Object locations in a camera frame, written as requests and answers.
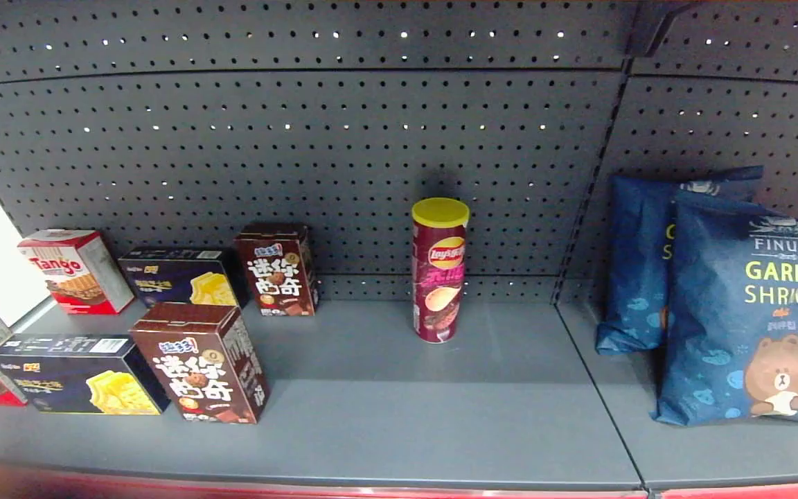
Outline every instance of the shelf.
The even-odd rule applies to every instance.
[[[691,428],[656,423],[649,412],[656,405],[658,364],[646,354],[596,354],[593,307],[560,304],[558,310],[647,489],[798,482],[798,423],[769,418]]]
[[[123,332],[143,313],[28,331]],[[186,480],[370,487],[633,490],[639,477],[554,307],[466,303],[449,344],[405,302],[245,310],[272,382],[259,426],[0,408],[0,462]]]

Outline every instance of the chip bag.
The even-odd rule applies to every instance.
[[[798,219],[680,192],[655,419],[798,421]]]
[[[763,167],[723,171],[685,183],[612,178],[612,251],[608,307],[596,329],[596,351],[630,353],[663,344],[669,260],[673,256],[674,193],[750,201]]]

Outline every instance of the maroon canister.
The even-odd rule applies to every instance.
[[[463,294],[463,249],[470,209],[460,201],[433,197],[415,203],[411,277],[414,330],[429,343],[455,334]]]

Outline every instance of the barcode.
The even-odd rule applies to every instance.
[[[121,348],[121,345],[127,343],[127,339],[125,338],[107,338],[98,341],[91,350],[88,350],[89,353],[116,353]]]

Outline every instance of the bear illustration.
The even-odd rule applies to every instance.
[[[798,411],[798,335],[760,340],[744,372],[744,386],[755,401],[751,416],[794,416]]]

